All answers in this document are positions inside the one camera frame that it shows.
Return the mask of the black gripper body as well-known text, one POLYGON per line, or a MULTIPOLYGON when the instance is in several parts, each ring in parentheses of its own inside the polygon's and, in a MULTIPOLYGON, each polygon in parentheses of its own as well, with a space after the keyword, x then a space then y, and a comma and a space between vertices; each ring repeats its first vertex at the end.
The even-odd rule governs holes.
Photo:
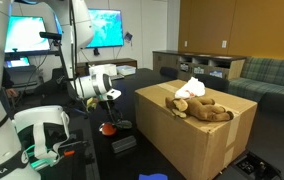
POLYGON ((107 114, 113 123, 117 123, 123 119, 121 111, 115 108, 115 103, 111 100, 106 102, 107 114))

